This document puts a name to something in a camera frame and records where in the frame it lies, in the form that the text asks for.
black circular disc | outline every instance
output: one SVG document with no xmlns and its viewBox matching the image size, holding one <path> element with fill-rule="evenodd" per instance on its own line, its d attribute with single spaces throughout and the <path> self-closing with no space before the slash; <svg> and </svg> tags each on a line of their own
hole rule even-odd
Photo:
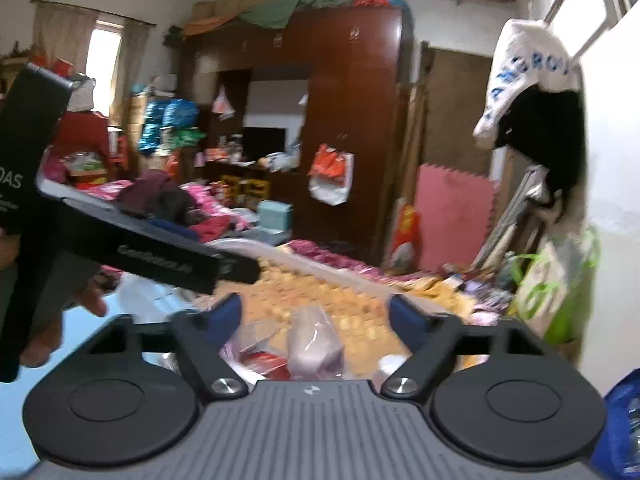
<svg viewBox="0 0 640 480">
<path fill-rule="evenodd" d="M 510 355 L 448 377 L 430 415 L 455 446 L 492 463 L 542 467 L 588 456 L 606 413 L 557 358 Z"/>
<path fill-rule="evenodd" d="M 41 458 L 122 466 L 171 447 L 196 421 L 193 390 L 165 368 L 142 363 L 69 375 L 45 378 L 25 401 L 22 419 Z"/>
</svg>

window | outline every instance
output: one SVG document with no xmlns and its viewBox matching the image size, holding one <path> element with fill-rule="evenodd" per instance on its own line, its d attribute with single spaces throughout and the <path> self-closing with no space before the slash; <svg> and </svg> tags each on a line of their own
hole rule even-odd
<svg viewBox="0 0 640 480">
<path fill-rule="evenodd" d="M 109 107 L 113 99 L 111 78 L 122 39 L 121 31 L 121 25 L 98 20 L 89 43 L 86 74 L 95 79 L 94 110 L 105 117 L 109 116 Z"/>
</svg>

beige curtain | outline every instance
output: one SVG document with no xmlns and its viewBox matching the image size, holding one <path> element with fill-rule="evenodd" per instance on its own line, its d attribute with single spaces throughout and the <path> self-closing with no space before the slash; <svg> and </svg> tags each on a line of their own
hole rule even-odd
<svg viewBox="0 0 640 480">
<path fill-rule="evenodd" d="M 51 66 L 57 59 L 74 64 L 78 72 L 86 69 L 89 42 L 98 19 L 97 10 L 38 2 L 33 20 L 33 44 Z"/>
<path fill-rule="evenodd" d="M 120 41 L 120 50 L 111 79 L 113 103 L 109 110 L 109 122 L 126 128 L 124 123 L 129 116 L 129 94 L 136 82 L 151 25 L 126 20 Z"/>
</svg>

black garment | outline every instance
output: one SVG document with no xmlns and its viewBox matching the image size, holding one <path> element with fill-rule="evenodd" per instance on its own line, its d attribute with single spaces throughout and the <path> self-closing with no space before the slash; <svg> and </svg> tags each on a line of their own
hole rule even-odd
<svg viewBox="0 0 640 480">
<path fill-rule="evenodd" d="M 187 211 L 196 207 L 195 199 L 160 170 L 145 171 L 118 193 L 115 204 L 126 214 L 140 218 L 155 216 L 181 226 L 188 226 Z"/>
<path fill-rule="evenodd" d="M 496 148 L 508 144 L 549 172 L 551 195 L 561 191 L 563 208 L 580 174 L 584 115 L 577 92 L 543 92 L 538 85 L 521 92 L 500 119 Z"/>
</svg>

human hand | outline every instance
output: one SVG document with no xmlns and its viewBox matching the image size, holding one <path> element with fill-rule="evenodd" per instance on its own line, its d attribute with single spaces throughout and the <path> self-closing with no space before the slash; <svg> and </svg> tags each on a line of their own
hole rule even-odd
<svg viewBox="0 0 640 480">
<path fill-rule="evenodd" d="M 19 236 L 3 236 L 0 229 L 0 270 L 9 266 L 20 252 Z M 93 282 L 76 296 L 76 301 L 89 312 L 104 317 L 107 307 L 102 301 L 100 290 Z M 33 337 L 20 355 L 20 364 L 29 368 L 42 366 L 53 351 L 62 343 L 62 314 L 39 334 Z"/>
</svg>

